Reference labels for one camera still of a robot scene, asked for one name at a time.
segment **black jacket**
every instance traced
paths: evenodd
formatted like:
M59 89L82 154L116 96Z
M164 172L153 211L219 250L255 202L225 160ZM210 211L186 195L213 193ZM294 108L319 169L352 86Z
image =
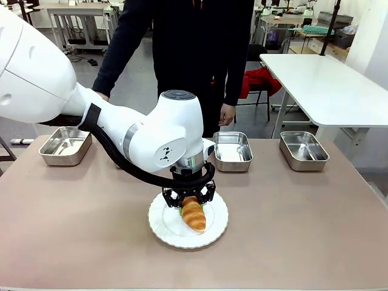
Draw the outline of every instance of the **black jacket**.
M107 96L153 20L158 91L198 96L216 79L236 105L243 82L253 0L126 0L93 90Z

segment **green item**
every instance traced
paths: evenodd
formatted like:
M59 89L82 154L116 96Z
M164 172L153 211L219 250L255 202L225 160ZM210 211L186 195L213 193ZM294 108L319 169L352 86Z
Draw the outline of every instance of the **green item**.
M305 25L303 27L303 32L310 35L326 35L329 29L327 27L322 26L311 26Z

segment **bread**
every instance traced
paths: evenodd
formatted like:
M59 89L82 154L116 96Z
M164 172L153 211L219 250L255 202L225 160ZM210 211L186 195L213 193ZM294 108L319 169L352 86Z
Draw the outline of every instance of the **bread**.
M187 197L182 203L182 219L196 232L204 232L206 217L196 197Z

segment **black chair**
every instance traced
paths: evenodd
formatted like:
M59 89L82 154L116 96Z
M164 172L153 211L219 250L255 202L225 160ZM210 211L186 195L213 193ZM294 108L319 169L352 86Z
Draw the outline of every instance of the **black chair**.
M250 44L248 49L248 57L247 62L260 62L260 55L262 53L267 53L267 50L265 47L263 47L261 44ZM271 87L268 84L255 84L250 86L249 88L249 95L250 94L259 94L257 97L256 103L245 103L245 104L237 104L237 106L243 106L243 105L256 105L259 104L267 104L267 120L270 121L270 103L269 103L269 96L268 96L268 90L270 90ZM267 101L266 102L259 102L261 92L267 91Z

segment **white plate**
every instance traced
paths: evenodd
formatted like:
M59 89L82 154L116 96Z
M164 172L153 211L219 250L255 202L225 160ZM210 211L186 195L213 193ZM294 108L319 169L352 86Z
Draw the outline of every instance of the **white plate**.
M154 234L166 244L183 249L204 247L224 233L229 214L224 200L216 192L213 201L204 204L203 209L206 229L204 232L196 232L186 225L178 209L167 206L160 193L151 203L148 221Z

